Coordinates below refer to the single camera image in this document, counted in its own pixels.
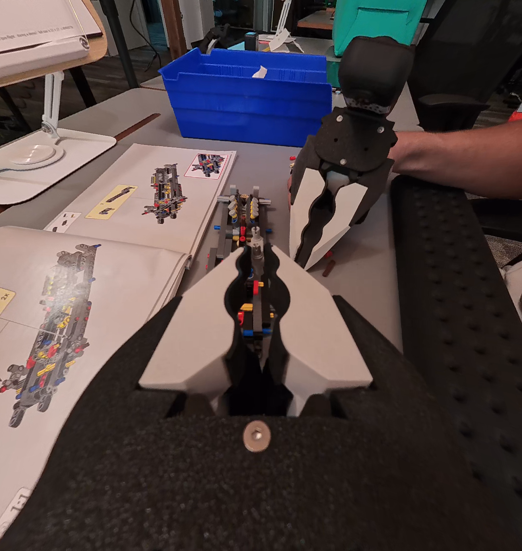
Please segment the white desk stand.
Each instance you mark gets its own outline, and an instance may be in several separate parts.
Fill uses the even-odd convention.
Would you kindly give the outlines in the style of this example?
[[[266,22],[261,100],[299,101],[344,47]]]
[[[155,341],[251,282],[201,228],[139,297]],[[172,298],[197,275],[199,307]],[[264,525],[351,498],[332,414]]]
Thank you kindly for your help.
[[[45,76],[41,129],[0,147],[0,205],[31,200],[115,146],[114,137],[58,128],[63,80]]]

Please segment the blue plastic bin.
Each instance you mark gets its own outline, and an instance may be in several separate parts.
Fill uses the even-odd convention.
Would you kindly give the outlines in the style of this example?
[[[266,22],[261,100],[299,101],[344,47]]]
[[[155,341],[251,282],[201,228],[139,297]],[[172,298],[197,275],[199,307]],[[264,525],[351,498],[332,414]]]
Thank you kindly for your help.
[[[159,73],[185,138],[301,148],[332,111],[324,56],[195,48]]]

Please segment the black table leg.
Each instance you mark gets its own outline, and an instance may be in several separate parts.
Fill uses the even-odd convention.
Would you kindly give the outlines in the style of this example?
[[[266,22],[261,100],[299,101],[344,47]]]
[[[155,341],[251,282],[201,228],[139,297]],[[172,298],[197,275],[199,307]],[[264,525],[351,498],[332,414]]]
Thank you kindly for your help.
[[[106,16],[108,26],[118,50],[121,65],[130,89],[139,88],[133,64],[127,48],[125,36],[120,24],[118,10],[115,1],[99,1],[102,12]]]

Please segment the person's right forearm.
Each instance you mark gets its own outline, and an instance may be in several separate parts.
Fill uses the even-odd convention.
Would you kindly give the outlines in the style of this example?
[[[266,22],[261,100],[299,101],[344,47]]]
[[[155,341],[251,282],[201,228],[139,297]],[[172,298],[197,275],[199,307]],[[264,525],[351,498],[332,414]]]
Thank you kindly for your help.
[[[487,198],[522,199],[522,120],[448,133],[399,132],[393,172]]]

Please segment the black office chair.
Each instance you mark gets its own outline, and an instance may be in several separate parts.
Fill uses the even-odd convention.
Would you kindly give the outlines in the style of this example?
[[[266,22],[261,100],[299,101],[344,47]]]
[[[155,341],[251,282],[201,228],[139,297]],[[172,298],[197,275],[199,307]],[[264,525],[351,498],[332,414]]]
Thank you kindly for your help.
[[[427,132],[472,128],[522,55],[522,1],[444,1],[408,79]]]

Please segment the lego car chassis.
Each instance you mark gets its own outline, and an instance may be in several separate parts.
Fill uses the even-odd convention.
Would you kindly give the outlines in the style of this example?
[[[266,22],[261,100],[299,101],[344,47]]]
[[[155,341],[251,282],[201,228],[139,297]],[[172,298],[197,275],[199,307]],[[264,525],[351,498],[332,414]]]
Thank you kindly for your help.
[[[264,244],[272,229],[267,227],[267,208],[271,200],[260,197],[259,188],[255,186],[252,193],[240,193],[236,186],[231,186],[228,195],[218,196],[217,201],[223,205],[222,220],[215,225],[218,230],[218,244],[211,247],[207,256],[206,272],[211,272],[232,252],[250,246],[251,228],[259,226]],[[262,362],[268,349],[274,322],[274,308],[269,298],[269,279],[263,273],[257,280],[253,269],[243,284],[245,299],[237,313],[244,341],[257,354]]]

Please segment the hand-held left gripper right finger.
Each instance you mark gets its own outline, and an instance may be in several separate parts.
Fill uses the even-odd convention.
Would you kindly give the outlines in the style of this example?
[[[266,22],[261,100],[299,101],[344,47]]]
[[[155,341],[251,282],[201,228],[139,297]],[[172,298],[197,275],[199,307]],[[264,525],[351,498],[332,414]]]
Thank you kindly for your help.
[[[331,293],[276,246],[265,246],[264,260],[275,313],[267,413],[298,416],[312,395],[368,387],[373,377]]]

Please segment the lego instruction booklet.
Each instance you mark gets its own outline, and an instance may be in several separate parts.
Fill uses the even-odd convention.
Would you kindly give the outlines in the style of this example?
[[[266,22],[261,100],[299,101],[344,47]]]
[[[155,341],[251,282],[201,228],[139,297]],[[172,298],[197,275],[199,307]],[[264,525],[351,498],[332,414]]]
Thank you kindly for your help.
[[[0,227],[0,539],[85,388],[175,296],[236,156],[133,144],[44,229]]]

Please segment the white paper tag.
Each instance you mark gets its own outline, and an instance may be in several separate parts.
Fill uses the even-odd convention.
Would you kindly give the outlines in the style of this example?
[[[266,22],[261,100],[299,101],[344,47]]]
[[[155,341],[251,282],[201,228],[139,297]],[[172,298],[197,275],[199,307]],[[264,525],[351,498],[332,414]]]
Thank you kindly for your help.
[[[283,28],[275,35],[271,35],[270,37],[271,39],[269,40],[269,45],[265,49],[265,51],[289,53],[290,50],[287,46],[291,44],[292,52],[304,53],[303,48],[297,43],[294,38],[291,37],[290,32],[286,28]]]

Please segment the black perforated foam pad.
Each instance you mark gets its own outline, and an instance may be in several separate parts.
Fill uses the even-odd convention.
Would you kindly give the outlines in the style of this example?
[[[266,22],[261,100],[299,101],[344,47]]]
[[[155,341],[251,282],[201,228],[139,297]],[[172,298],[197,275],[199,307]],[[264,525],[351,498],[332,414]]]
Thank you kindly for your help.
[[[404,355],[522,548],[522,324],[464,192],[390,185]]]

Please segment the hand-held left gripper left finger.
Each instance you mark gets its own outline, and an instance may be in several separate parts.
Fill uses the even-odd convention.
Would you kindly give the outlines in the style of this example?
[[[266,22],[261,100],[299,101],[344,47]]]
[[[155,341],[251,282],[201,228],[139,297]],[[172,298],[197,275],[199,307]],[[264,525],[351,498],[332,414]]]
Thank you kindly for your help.
[[[251,248],[240,247],[169,303],[175,310],[141,388],[223,398],[229,414],[261,413],[260,363],[238,318],[250,273]]]

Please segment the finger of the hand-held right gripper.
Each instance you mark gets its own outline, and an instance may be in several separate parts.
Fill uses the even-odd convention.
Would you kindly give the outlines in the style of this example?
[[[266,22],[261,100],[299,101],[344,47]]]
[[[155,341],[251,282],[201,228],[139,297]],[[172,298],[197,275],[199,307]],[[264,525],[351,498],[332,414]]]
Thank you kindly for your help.
[[[333,217],[323,227],[321,238],[314,245],[311,255],[306,262],[305,270],[310,269],[321,260],[340,238],[347,233],[352,224],[352,218],[367,190],[367,187],[363,185],[347,185],[337,190]]]
[[[331,248],[331,192],[319,170],[306,168],[290,192],[289,250],[297,263],[317,263]]]

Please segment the grey lego axle pin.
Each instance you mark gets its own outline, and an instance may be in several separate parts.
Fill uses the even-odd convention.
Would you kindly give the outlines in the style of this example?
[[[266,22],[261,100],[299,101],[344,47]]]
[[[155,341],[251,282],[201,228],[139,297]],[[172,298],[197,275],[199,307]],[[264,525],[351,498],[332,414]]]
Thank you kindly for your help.
[[[259,226],[251,228],[250,247],[253,277],[259,280],[264,273],[264,239],[261,236]]]

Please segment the green plastic bin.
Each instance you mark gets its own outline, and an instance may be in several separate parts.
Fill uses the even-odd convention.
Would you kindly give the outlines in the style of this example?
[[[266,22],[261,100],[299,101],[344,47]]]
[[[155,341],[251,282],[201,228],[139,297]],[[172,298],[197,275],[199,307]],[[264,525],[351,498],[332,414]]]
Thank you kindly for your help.
[[[327,81],[332,85],[333,89],[340,89],[339,64],[341,62],[341,58],[335,55],[333,44],[328,47],[325,56]]]

